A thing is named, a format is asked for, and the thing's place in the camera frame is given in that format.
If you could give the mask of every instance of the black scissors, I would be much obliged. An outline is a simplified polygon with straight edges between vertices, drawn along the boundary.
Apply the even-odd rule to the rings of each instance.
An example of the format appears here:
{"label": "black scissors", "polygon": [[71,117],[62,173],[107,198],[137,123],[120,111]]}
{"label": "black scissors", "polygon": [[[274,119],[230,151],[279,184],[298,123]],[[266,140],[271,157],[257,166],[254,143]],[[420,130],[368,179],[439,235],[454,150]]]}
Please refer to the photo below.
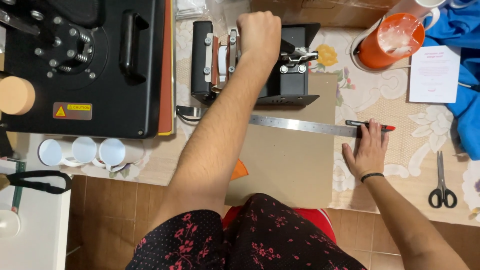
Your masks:
{"label": "black scissors", "polygon": [[[454,208],[456,206],[457,200],[456,195],[448,189],[445,185],[444,177],[444,154],[442,151],[437,152],[437,166],[438,166],[438,187],[434,189],[428,196],[428,203],[433,208],[440,208],[442,204],[447,208]],[[437,195],[437,204],[433,204],[433,196]],[[452,196],[452,204],[448,204],[448,195]]]}

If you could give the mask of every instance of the person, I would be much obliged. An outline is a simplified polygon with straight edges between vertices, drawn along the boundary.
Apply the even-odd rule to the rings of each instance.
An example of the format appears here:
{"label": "person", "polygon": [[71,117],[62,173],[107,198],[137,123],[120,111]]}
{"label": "person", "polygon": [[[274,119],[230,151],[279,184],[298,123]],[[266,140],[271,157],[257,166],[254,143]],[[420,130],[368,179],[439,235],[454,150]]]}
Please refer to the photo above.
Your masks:
{"label": "person", "polygon": [[[223,230],[230,176],[259,92],[278,59],[281,39],[280,18],[271,12],[242,14],[237,24],[242,58],[185,145],[152,231],[135,248],[126,269],[365,269],[336,245],[331,226],[325,226],[328,218],[322,222],[317,216],[312,222],[308,213],[265,194],[253,195]],[[364,185],[405,269],[468,269],[427,218],[380,175],[388,133],[382,142],[379,123],[373,119],[361,131],[356,155],[343,145],[346,161],[357,179],[367,175]]]}

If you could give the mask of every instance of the caution sticker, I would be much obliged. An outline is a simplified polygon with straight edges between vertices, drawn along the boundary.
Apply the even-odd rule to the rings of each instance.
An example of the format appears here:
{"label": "caution sticker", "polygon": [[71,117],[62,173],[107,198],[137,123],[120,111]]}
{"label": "caution sticker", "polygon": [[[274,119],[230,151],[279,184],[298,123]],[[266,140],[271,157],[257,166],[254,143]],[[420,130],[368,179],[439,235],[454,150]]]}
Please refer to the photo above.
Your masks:
{"label": "caution sticker", "polygon": [[92,104],[55,102],[53,103],[53,118],[92,120]]}

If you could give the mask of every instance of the black bracelet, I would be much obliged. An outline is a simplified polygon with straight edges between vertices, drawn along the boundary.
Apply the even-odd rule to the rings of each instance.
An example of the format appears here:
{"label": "black bracelet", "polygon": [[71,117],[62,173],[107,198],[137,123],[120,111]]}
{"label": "black bracelet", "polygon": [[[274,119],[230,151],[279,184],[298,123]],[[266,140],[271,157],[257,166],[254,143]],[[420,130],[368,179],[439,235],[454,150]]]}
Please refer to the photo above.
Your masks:
{"label": "black bracelet", "polygon": [[360,179],[360,181],[363,183],[363,181],[365,181],[365,179],[367,179],[367,178],[369,178],[369,177],[371,177],[371,176],[382,176],[382,177],[385,177],[385,175],[383,175],[383,174],[381,174],[381,173],[379,173],[379,172],[374,172],[374,173],[369,173],[369,174],[364,175],[364,176]]}

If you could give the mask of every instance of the orange bucket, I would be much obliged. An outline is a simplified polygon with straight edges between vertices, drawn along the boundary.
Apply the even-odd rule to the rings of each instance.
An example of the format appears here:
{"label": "orange bucket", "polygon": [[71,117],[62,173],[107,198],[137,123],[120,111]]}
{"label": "orange bucket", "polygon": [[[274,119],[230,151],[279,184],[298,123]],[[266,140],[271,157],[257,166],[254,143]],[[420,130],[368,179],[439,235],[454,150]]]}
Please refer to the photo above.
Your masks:
{"label": "orange bucket", "polygon": [[419,24],[412,33],[412,37],[418,42],[419,45],[415,46],[409,54],[401,57],[392,56],[386,53],[380,47],[380,44],[378,42],[378,29],[390,27],[392,23],[400,21],[402,18],[408,18],[412,21],[415,21],[417,19],[415,16],[408,13],[393,14],[384,19],[382,23],[380,23],[380,25],[360,43],[360,51],[358,53],[358,56],[360,61],[365,66],[369,68],[383,68],[395,63],[402,58],[409,57],[420,49],[425,39],[425,29],[423,28],[422,24]]}

